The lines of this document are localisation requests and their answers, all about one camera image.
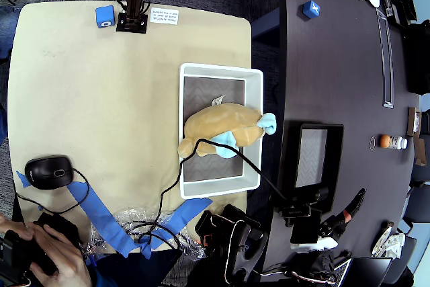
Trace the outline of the person's right hand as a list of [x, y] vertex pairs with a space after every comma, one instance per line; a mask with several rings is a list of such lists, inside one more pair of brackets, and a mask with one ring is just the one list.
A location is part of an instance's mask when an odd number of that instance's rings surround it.
[[28, 226], [34, 231], [37, 244], [57, 268], [49, 276], [37, 263], [31, 264], [31, 272], [43, 286], [92, 286], [81, 252], [62, 233], [47, 224], [40, 227], [31, 222]]

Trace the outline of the person's left hand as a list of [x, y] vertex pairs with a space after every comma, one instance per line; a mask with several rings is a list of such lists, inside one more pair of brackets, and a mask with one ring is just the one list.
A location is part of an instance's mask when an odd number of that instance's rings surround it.
[[23, 240], [30, 241], [33, 238], [34, 231], [28, 228], [23, 222], [14, 222], [0, 214], [0, 233], [13, 231]]

